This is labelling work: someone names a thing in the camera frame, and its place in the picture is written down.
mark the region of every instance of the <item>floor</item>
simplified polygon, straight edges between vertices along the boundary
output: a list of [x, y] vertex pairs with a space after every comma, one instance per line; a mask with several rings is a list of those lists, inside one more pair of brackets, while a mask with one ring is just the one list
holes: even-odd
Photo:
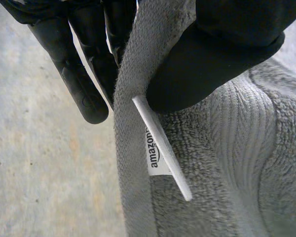
[[[296, 72], [296, 22], [286, 35], [275, 58]], [[112, 111], [86, 123], [47, 53], [0, 5], [0, 237], [125, 236], [117, 179]]]

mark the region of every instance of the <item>gloved hand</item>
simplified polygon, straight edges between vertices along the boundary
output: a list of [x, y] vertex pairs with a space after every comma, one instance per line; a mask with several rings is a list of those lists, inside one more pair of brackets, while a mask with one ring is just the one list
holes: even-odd
[[[118, 65], [136, 14], [136, 0], [0, 0], [51, 57], [81, 114], [103, 122], [108, 107], [76, 51], [69, 22], [102, 92], [113, 107]], [[106, 42], [106, 28], [113, 55]]]
[[296, 19], [296, 0], [196, 0], [196, 16], [148, 86], [158, 113], [198, 103], [275, 54]]

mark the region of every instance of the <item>terry cloth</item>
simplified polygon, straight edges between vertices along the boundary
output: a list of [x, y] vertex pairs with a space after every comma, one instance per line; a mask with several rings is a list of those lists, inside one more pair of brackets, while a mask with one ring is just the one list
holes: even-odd
[[191, 108], [159, 116], [192, 201], [172, 176], [148, 174], [145, 124], [132, 97], [145, 94], [194, 20], [193, 0], [143, 1], [124, 54], [114, 127], [127, 233], [296, 237], [296, 75], [274, 59]]

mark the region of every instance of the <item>towel tag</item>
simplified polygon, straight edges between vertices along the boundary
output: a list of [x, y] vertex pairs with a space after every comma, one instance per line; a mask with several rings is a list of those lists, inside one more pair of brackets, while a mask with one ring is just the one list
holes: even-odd
[[151, 151], [149, 151], [148, 149], [149, 156], [147, 156], [149, 173], [153, 168], [163, 167], [161, 165], [162, 163], [160, 162], [166, 163], [168, 167], [166, 170], [169, 169], [171, 171], [171, 175], [176, 181], [182, 195], [184, 196], [184, 199], [186, 201], [191, 201], [193, 198], [191, 189], [187, 184], [186, 178], [183, 175], [180, 164], [176, 158], [176, 155], [174, 154], [174, 151], [171, 147], [171, 144], [166, 134], [164, 133], [164, 130], [161, 126], [161, 123], [158, 119], [157, 114], [154, 111], [152, 111], [152, 109], [149, 107], [146, 97], [138, 95], [138, 96], [135, 96], [132, 100], [140, 116], [142, 117], [145, 125], [148, 128], [145, 130], [146, 138], [148, 135], [146, 147], [152, 149]]
[[147, 127], [145, 128], [145, 143], [149, 175], [172, 175], [166, 161], [164, 160], [164, 157], [160, 153], [160, 150], [157, 147], [157, 144], [154, 142], [152, 134], [149, 132]]

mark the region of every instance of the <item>fabric label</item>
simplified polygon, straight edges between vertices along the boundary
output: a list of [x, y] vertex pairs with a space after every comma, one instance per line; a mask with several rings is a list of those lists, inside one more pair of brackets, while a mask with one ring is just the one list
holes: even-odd
[[145, 144], [149, 175], [172, 175], [147, 127], [145, 128]]

